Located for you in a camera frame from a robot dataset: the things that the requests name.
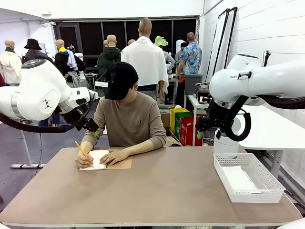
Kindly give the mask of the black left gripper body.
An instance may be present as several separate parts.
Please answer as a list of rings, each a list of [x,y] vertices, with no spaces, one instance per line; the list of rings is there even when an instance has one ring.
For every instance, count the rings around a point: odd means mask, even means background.
[[[99,126],[95,123],[92,118],[85,118],[83,117],[80,121],[77,121],[75,124],[75,128],[80,131],[81,129],[86,129],[89,132],[95,133]]]

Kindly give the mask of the person's right hand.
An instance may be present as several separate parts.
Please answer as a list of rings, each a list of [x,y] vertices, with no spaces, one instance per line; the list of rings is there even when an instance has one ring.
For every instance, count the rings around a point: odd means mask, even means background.
[[[88,168],[93,166],[93,158],[90,155],[84,156],[78,153],[75,158],[75,163],[78,168]]]

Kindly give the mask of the person's left hand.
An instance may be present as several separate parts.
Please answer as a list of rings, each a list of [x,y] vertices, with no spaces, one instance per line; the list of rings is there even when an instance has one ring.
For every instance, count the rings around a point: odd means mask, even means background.
[[[100,164],[106,165],[106,166],[112,166],[116,164],[117,162],[125,160],[129,156],[129,153],[125,150],[110,150],[107,154],[105,154],[100,159]]]

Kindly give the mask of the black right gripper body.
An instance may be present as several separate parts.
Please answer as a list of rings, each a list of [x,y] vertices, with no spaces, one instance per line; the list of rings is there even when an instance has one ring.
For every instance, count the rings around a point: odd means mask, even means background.
[[[225,115],[218,116],[200,116],[196,122],[195,128],[198,132],[205,132],[211,128],[219,128],[224,132]]]

